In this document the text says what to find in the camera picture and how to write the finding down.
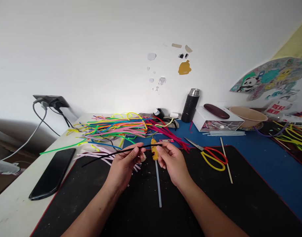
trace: yellow scissors handle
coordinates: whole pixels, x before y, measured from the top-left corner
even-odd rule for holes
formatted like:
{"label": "yellow scissors handle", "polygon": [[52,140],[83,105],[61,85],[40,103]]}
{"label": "yellow scissors handle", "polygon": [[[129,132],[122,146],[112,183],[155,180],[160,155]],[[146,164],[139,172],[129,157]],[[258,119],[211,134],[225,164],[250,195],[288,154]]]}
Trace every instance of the yellow scissors handle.
{"label": "yellow scissors handle", "polygon": [[[214,168],[215,170],[218,170],[218,171],[224,171],[226,169],[226,167],[224,166],[224,164],[222,164],[220,161],[218,161],[217,159],[215,159],[214,157],[210,156],[210,155],[207,155],[206,153],[204,153],[203,151],[200,153],[203,158],[205,159],[205,161],[207,162],[208,165],[210,165],[212,168]],[[207,158],[205,157],[208,156],[209,158],[213,159],[214,161],[218,162],[219,164],[221,164],[222,166],[222,169],[219,169],[217,167],[214,167],[212,164],[209,163],[209,161],[207,160]]]}

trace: white desk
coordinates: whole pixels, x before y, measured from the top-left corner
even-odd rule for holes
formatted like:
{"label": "white desk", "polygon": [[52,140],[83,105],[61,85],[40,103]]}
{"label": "white desk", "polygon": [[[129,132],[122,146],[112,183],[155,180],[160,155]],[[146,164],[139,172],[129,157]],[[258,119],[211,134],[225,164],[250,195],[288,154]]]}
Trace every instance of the white desk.
{"label": "white desk", "polygon": [[[93,115],[111,116],[111,114],[84,114],[77,121],[86,123],[92,121]],[[76,138],[78,133],[72,133],[66,136],[65,132],[48,149],[53,150],[81,141]],[[115,140],[115,146],[119,146],[120,139]],[[75,146],[75,155],[81,150],[81,146]],[[1,195],[0,195],[0,236],[30,236],[38,221],[42,217],[45,209],[51,202],[53,195],[37,201],[28,199],[34,186],[40,179],[46,167],[50,163],[56,152],[50,152],[39,156],[29,168],[24,171]]]}

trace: red scissors handle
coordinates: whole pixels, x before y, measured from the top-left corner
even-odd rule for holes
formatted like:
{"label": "red scissors handle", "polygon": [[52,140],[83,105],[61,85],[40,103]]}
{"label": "red scissors handle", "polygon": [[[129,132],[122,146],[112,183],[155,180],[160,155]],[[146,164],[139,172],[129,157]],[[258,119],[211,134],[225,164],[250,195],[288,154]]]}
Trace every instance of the red scissors handle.
{"label": "red scissors handle", "polygon": [[[204,150],[208,151],[214,158],[216,158],[218,161],[220,161],[222,164],[226,165],[228,163],[228,159],[224,156],[224,154],[222,154],[221,152],[219,152],[218,150],[211,148],[211,147],[205,147]],[[225,161],[220,160],[215,154],[212,153],[212,151],[215,151],[217,153],[219,153]]]}

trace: scissors blade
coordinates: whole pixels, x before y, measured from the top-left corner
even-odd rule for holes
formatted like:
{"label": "scissors blade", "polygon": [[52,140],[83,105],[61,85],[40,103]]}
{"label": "scissors blade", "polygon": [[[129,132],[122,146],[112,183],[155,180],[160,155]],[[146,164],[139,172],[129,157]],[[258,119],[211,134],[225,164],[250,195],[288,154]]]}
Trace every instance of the scissors blade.
{"label": "scissors blade", "polygon": [[196,143],[192,142],[191,140],[185,138],[187,141],[189,141],[194,147],[197,147],[199,150],[203,151],[204,148],[202,146],[197,145]]}

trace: black thermos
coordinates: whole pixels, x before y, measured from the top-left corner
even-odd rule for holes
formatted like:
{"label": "black thermos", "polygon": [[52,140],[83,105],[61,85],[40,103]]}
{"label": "black thermos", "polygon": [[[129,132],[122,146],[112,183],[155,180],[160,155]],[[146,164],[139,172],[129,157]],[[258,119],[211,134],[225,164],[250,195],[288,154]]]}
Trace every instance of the black thermos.
{"label": "black thermos", "polygon": [[183,122],[190,122],[195,114],[197,102],[199,99],[199,89],[191,89],[185,103],[181,120]]}

